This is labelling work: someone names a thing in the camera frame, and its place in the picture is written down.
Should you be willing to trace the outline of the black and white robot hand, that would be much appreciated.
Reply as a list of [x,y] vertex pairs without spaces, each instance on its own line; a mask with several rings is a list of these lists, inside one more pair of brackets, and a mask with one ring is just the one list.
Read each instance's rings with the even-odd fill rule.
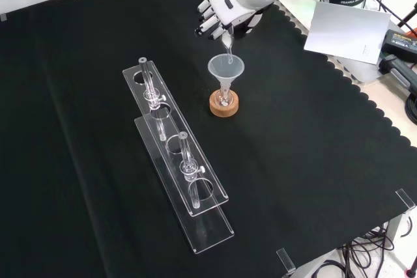
[[208,34],[210,40],[220,39],[230,45],[233,38],[240,40],[250,34],[271,6],[269,4],[263,8],[250,9],[238,0],[203,0],[197,7],[200,17],[195,34]]

